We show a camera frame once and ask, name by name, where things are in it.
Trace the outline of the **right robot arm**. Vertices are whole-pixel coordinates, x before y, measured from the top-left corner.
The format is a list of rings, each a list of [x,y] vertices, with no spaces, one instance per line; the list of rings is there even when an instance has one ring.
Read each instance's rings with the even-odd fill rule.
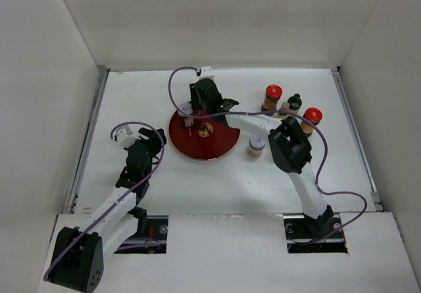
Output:
[[[306,232],[315,238],[326,233],[334,212],[316,187],[310,163],[312,147],[297,119],[250,113],[238,101],[223,98],[210,78],[200,79],[189,88],[193,104],[198,104],[214,122],[259,136],[268,143],[274,164],[288,174],[299,196]]]

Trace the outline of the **small black cap spice bottle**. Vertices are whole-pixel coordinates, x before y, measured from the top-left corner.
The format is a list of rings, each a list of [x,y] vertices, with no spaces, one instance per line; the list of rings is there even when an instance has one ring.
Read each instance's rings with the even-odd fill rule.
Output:
[[[203,111],[202,109],[194,109],[193,114],[196,115],[196,116],[200,116],[202,111]]]

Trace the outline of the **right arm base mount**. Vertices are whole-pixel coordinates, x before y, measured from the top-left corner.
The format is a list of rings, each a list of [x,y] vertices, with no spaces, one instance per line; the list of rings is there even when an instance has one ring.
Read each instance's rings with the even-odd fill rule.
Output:
[[[288,253],[348,253],[341,219],[330,206],[317,219],[284,217],[284,230]]]

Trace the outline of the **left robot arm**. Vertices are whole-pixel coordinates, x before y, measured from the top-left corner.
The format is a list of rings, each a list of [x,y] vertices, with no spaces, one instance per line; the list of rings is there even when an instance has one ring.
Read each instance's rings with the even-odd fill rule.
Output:
[[[126,165],[109,197],[82,224],[57,233],[43,281],[94,292],[105,260],[118,250],[130,249],[123,244],[129,237],[138,240],[147,234],[147,212],[138,204],[162,161],[166,137],[161,128],[145,123],[140,127],[137,136],[127,124],[113,128],[111,136],[128,154]]]

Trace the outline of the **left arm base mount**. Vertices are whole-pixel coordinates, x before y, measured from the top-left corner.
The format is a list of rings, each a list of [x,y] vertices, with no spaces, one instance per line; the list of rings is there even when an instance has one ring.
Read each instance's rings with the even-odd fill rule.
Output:
[[[116,253],[165,254],[169,216],[148,215],[140,207],[131,210],[129,214],[137,219],[137,231],[122,243]]]

